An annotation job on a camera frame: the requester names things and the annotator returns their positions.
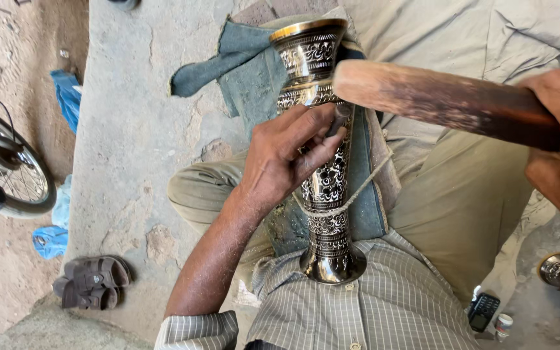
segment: vase rim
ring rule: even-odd
[[[269,41],[274,42],[278,39],[282,39],[284,37],[291,36],[293,34],[298,34],[307,29],[330,26],[330,25],[331,26],[336,25],[336,26],[347,28],[348,22],[342,18],[329,18],[329,19],[309,20],[307,22],[295,23],[290,26],[280,28],[275,32],[271,33],[271,35],[269,36]]]

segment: blue plastic bag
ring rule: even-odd
[[[57,189],[57,199],[51,211],[54,226],[41,227],[32,234],[34,249],[44,259],[53,259],[66,252],[68,245],[68,219],[70,219],[70,184],[73,176],[68,175]]]
[[[32,234],[34,249],[44,259],[53,259],[58,255],[64,255],[68,245],[68,230],[62,227],[41,227]]]
[[[51,78],[53,78],[55,84],[55,97],[62,109],[62,115],[68,122],[70,129],[77,134],[82,94],[73,89],[73,86],[79,86],[79,82],[74,74],[66,73],[61,69],[52,70]]]
[[[68,175],[64,183],[57,189],[57,199],[51,211],[51,223],[68,230],[68,219],[70,219],[70,184],[73,176]]]

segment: brass vase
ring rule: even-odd
[[[329,212],[347,201],[347,169],[354,106],[334,95],[332,74],[341,38],[347,28],[343,19],[322,19],[293,24],[269,36],[279,53],[289,79],[277,100],[278,115],[294,105],[316,107],[332,102],[349,111],[344,126],[347,136],[334,158],[302,183],[304,203],[309,211]],[[340,284],[358,278],[367,268],[364,253],[352,243],[346,211],[331,217],[308,217],[309,247],[300,267],[310,279]]]

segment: leg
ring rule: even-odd
[[[388,214],[466,305],[518,225],[533,187],[528,148],[463,131],[438,140]]]
[[[242,152],[224,161],[192,164],[168,181],[167,195],[172,206],[199,233],[211,226],[224,201],[241,181],[246,156],[247,152]],[[273,255],[269,238],[257,229],[243,251],[235,276],[252,290],[254,265]]]

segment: small cup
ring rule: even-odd
[[[502,342],[509,336],[509,330],[513,324],[513,318],[507,314],[499,314],[496,320],[496,337]]]

